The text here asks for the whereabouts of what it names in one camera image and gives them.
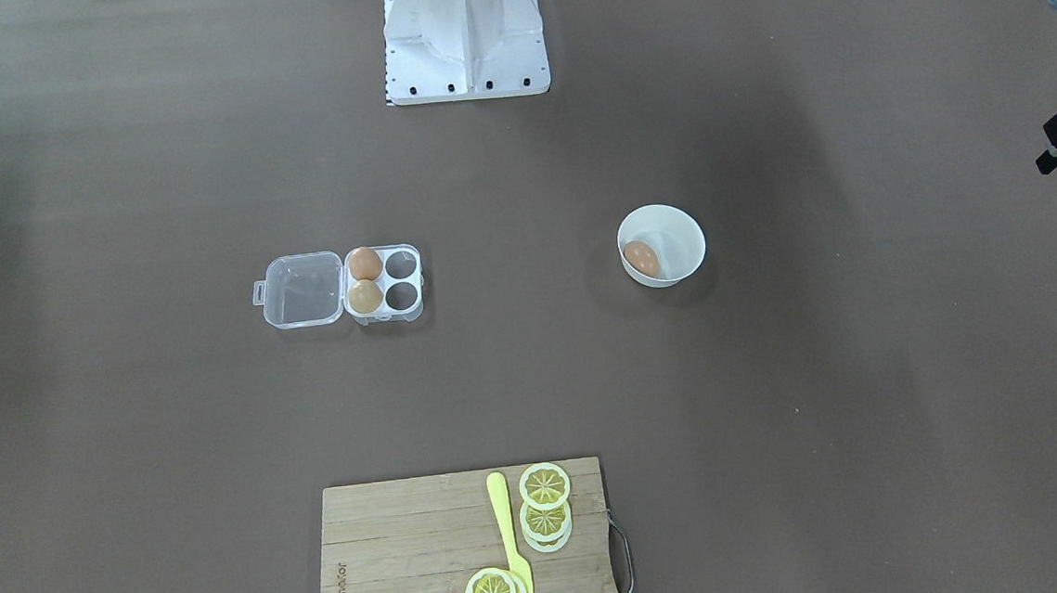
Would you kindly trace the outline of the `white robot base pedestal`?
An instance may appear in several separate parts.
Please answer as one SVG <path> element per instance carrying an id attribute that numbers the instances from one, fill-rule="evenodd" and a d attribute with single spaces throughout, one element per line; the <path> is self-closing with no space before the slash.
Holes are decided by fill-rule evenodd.
<path id="1" fill-rule="evenodd" d="M 384 100 L 396 107 L 545 94 L 538 0 L 383 0 Z"/>

